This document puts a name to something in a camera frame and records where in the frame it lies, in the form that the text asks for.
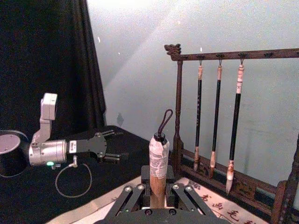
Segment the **robotic arm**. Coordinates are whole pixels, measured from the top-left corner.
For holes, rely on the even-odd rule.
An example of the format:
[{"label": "robotic arm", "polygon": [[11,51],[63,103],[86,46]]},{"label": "robotic arm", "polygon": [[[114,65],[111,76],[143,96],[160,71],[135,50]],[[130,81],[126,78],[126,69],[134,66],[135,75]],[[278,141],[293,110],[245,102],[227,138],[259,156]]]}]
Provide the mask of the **robotic arm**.
[{"label": "robotic arm", "polygon": [[118,163],[127,159],[128,154],[107,154],[105,137],[115,134],[113,130],[97,132],[94,137],[86,140],[48,140],[51,135],[52,121],[57,113],[57,94],[45,93],[41,100],[40,129],[33,135],[28,144],[27,137],[18,131],[0,131],[0,175],[14,176],[27,165],[48,165],[52,169],[62,163],[92,157],[97,162]]}]

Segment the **calligraphy brush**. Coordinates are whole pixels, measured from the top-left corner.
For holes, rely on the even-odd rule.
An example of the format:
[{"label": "calligraphy brush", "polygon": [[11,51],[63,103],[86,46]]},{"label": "calligraphy brush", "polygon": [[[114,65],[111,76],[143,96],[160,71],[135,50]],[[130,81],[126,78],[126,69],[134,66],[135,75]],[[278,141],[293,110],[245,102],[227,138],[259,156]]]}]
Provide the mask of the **calligraphy brush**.
[{"label": "calligraphy brush", "polygon": [[194,154],[194,171],[198,169],[199,163],[199,130],[200,130],[200,112],[201,112],[201,84],[202,84],[202,66],[201,60],[198,68],[198,93],[197,93],[197,115],[196,115],[196,134],[195,134],[195,154]]},{"label": "calligraphy brush", "polygon": [[213,146],[210,161],[210,178],[213,177],[215,163],[216,163],[216,139],[217,139],[217,128],[218,128],[218,112],[219,112],[219,98],[220,98],[220,86],[221,86],[221,74],[222,74],[222,60],[219,60],[218,74],[217,74],[217,90],[216,90],[216,105],[215,105],[215,119],[214,119],[214,134],[213,134]]},{"label": "calligraphy brush", "polygon": [[229,152],[228,172],[227,172],[227,181],[226,181],[227,194],[229,194],[232,188],[233,179],[234,179],[235,140],[237,136],[237,126],[238,126],[238,117],[239,117],[241,92],[242,92],[242,84],[243,84],[243,74],[244,74],[244,66],[243,66],[243,59],[241,59],[241,64],[239,65],[239,70],[238,70],[237,90],[235,95],[234,121],[233,121],[232,139],[230,143],[230,152]]}]

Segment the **black curtain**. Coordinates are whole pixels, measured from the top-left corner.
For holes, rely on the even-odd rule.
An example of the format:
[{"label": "black curtain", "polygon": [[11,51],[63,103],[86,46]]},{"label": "black curtain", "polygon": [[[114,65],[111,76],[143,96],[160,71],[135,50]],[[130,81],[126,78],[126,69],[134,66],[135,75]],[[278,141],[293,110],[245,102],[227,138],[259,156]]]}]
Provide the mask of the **black curtain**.
[{"label": "black curtain", "polygon": [[0,129],[39,129],[57,93],[52,139],[104,126],[105,102],[86,0],[0,3]]}]

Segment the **cable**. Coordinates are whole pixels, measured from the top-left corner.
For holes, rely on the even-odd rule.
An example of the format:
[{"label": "cable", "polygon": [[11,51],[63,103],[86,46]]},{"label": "cable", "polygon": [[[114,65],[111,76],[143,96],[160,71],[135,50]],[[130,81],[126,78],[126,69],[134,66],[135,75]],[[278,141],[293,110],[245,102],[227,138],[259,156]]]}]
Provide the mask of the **cable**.
[{"label": "cable", "polygon": [[0,174],[0,176],[2,176],[2,177],[4,177],[4,178],[11,178],[11,177],[15,177],[15,176],[18,176],[18,175],[20,175],[21,173],[23,173],[24,172],[24,170],[22,170],[20,173],[18,173],[18,174],[15,174],[15,175],[12,175],[12,176],[3,176],[3,175],[1,175]]},{"label": "cable", "polygon": [[[170,111],[170,115],[169,115],[169,117],[167,118],[167,120],[165,121],[166,114],[167,114],[168,111]],[[163,120],[162,120],[162,122],[161,122],[161,124],[160,124],[160,127],[158,128],[158,135],[159,135],[159,136],[161,136],[161,133],[162,133],[162,131],[163,131],[165,125],[167,124],[167,122],[170,120],[172,114],[173,114],[172,109],[167,109],[167,110],[165,111]]]},{"label": "cable", "polygon": [[81,196],[83,196],[84,194],[86,194],[86,193],[89,191],[90,187],[92,186],[92,182],[93,182],[92,172],[90,171],[90,168],[88,167],[88,165],[86,165],[85,163],[82,163],[82,165],[86,166],[86,168],[87,168],[88,171],[89,171],[89,175],[90,175],[90,184],[89,184],[89,187],[87,188],[87,190],[86,190],[84,193],[82,193],[82,194],[80,194],[80,195],[75,195],[75,196],[65,195],[64,193],[62,193],[62,192],[59,190],[59,188],[58,188],[58,184],[57,184],[57,182],[58,182],[58,178],[59,178],[59,176],[62,174],[62,172],[64,172],[67,168],[70,168],[69,166],[67,166],[67,167],[63,168],[63,169],[58,173],[58,175],[57,175],[57,177],[56,177],[56,180],[55,180],[55,187],[56,187],[56,190],[58,191],[58,193],[59,193],[61,196],[63,196],[63,197],[67,197],[67,198],[76,198],[76,197],[81,197]]}]

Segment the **green led light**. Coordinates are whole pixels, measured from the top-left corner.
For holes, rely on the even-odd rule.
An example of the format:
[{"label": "green led light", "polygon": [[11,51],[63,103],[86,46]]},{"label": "green led light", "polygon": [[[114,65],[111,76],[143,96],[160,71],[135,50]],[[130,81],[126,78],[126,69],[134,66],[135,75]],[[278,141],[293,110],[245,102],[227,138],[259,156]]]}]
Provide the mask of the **green led light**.
[{"label": "green led light", "polygon": [[47,166],[53,166],[54,163],[52,161],[47,162]]}]

